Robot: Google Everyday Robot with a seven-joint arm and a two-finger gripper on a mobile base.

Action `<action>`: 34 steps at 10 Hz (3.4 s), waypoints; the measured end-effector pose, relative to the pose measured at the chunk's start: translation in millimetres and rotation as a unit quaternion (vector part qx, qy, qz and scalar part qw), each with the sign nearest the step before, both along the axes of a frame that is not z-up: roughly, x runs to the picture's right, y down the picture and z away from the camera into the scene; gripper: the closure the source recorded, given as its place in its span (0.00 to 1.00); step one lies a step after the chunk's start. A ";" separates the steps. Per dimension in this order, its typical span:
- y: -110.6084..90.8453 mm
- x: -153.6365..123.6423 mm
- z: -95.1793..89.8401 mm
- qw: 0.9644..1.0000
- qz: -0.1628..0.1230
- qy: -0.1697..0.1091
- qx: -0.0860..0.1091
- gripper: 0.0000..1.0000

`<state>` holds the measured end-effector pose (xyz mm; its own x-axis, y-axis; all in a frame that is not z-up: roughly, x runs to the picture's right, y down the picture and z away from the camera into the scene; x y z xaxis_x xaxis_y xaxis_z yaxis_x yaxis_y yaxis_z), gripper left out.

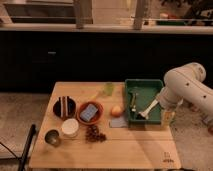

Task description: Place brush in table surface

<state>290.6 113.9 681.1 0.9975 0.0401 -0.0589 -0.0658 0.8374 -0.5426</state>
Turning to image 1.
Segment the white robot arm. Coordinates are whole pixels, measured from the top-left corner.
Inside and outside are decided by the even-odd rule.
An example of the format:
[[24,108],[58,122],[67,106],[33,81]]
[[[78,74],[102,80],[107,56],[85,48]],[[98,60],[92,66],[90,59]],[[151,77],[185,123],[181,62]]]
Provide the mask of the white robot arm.
[[173,68],[164,75],[157,101],[166,110],[174,110],[181,100],[194,104],[206,114],[204,123],[213,135],[213,89],[203,83],[205,78],[205,68],[196,62]]

